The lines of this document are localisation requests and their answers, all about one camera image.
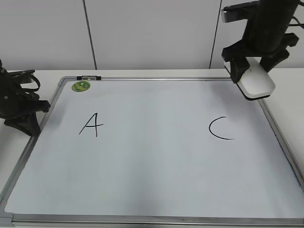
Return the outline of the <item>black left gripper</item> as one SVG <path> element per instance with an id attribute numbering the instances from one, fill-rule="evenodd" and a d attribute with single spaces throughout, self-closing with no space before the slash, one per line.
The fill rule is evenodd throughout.
<path id="1" fill-rule="evenodd" d="M 0 67 L 0 117 L 6 126 L 36 137 L 41 133 L 36 113 L 47 113 L 50 103 L 37 94 L 41 84 L 34 73 L 34 70 L 9 73 Z"/>

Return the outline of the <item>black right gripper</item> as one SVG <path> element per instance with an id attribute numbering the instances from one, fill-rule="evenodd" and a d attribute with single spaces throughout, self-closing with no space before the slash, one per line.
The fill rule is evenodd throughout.
<path id="1" fill-rule="evenodd" d="M 258 0 L 254 15 L 247 19 L 242 39 L 222 51 L 224 61 L 230 61 L 230 78 L 234 84 L 250 68 L 246 57 L 262 57 L 259 64 L 267 73 L 289 58 L 286 49 L 278 50 L 298 5 L 297 0 Z"/>

